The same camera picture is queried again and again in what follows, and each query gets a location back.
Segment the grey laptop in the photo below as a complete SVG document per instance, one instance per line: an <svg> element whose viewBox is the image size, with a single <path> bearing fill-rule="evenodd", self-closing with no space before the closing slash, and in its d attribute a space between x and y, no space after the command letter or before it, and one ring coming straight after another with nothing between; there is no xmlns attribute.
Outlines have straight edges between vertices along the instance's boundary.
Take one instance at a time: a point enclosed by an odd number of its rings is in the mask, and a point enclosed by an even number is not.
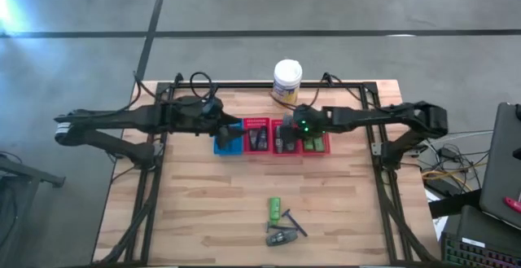
<svg viewBox="0 0 521 268"><path fill-rule="evenodd" d="M505 205L521 201L521 104L500 103L479 201L487 214L521 230L521 213Z"/></svg>

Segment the dark disposable razor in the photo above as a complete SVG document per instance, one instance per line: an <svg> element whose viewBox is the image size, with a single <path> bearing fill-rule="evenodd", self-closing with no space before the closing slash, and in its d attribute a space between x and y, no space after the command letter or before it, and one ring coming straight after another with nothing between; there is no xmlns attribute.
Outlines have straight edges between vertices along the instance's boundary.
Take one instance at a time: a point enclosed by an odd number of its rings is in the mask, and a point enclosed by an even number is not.
<svg viewBox="0 0 521 268"><path fill-rule="evenodd" d="M265 232L268 233L270 230L297 231L297 228L293 227L293 226L278 226L278 225L272 224L271 222L267 222L265 224Z"/></svg>
<svg viewBox="0 0 521 268"><path fill-rule="evenodd" d="M291 210L287 209L282 213L282 217L287 217L290 222L295 226L295 228L305 237L308 237L308 233L304 230L304 228L294 219L291 215Z"/></svg>

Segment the white Lysol wipes canister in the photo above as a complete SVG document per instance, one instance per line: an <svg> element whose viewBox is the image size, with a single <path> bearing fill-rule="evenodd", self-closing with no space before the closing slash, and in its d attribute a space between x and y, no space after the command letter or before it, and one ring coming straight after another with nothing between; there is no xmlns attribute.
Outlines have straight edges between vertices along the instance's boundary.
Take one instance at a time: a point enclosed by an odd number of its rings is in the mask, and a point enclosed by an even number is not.
<svg viewBox="0 0 521 268"><path fill-rule="evenodd" d="M280 60L274 67L273 96L278 101L295 104L298 99L302 74L302 67L297 60Z"/></svg>

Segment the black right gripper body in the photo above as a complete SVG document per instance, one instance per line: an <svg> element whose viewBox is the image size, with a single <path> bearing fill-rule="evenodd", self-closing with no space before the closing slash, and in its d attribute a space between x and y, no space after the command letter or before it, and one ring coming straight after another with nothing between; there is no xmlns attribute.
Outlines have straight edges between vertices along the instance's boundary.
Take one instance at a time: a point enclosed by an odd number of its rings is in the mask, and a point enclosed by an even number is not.
<svg viewBox="0 0 521 268"><path fill-rule="evenodd" d="M293 111L293 132L297 138L318 138L325 133L326 113L309 105L300 105Z"/></svg>

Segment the black stand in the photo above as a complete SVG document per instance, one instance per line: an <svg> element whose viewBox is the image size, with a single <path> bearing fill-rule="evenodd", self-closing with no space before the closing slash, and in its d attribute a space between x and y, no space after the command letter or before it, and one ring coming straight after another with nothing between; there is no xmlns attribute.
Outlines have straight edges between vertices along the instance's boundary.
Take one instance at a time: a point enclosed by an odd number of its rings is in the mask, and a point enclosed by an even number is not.
<svg viewBox="0 0 521 268"><path fill-rule="evenodd" d="M62 187L65 177L9 159L0 153L0 268L13 268L26 217L39 185Z"/></svg>

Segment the red tool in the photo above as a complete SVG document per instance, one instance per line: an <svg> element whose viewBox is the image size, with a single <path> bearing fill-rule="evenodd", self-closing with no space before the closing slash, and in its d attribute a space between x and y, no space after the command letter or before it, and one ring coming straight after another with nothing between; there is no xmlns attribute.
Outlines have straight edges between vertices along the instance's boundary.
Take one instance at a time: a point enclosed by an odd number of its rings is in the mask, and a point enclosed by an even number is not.
<svg viewBox="0 0 521 268"><path fill-rule="evenodd" d="M514 200L510 197L505 197L503 199L506 206L508 206L510 209L514 210L517 213L521 213L521 201Z"/></svg>

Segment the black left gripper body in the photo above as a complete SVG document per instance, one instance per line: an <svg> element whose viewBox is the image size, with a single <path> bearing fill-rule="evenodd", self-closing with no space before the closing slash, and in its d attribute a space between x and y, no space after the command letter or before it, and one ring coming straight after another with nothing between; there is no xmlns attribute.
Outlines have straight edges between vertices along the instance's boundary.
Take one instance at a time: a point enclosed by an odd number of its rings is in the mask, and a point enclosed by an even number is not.
<svg viewBox="0 0 521 268"><path fill-rule="evenodd" d="M214 116L203 116L202 108L201 113L199 114L196 121L196 129L200 133L214 133L218 131L218 129L224 126L221 123L221 116L224 115L223 108L219 107L219 111Z"/></svg>

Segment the backlit keyboard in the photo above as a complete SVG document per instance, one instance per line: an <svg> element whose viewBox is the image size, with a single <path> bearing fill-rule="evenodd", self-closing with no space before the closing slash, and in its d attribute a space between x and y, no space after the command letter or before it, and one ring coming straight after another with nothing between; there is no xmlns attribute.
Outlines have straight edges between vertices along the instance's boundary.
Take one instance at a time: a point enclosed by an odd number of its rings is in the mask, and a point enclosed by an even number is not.
<svg viewBox="0 0 521 268"><path fill-rule="evenodd" d="M521 252L459 238L443 232L440 236L444 263L470 268L521 268Z"/></svg>

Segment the blue plastic basket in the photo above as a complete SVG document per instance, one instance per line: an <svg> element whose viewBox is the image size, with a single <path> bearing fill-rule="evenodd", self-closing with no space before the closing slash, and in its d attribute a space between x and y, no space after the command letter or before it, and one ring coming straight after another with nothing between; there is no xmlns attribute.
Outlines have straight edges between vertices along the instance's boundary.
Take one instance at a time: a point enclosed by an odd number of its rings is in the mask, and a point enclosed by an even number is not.
<svg viewBox="0 0 521 268"><path fill-rule="evenodd" d="M243 130L243 127L242 128L235 128L235 127L230 127L230 126L223 126L223 127L219 128L219 129L241 129L241 130ZM227 144L226 147L223 147L223 148L219 148L217 146L217 141L216 141L215 136L214 136L213 152L216 155L219 155L219 156L238 156L238 155L241 155L243 153L243 136L240 137L240 138L232 140L230 143Z"/></svg>

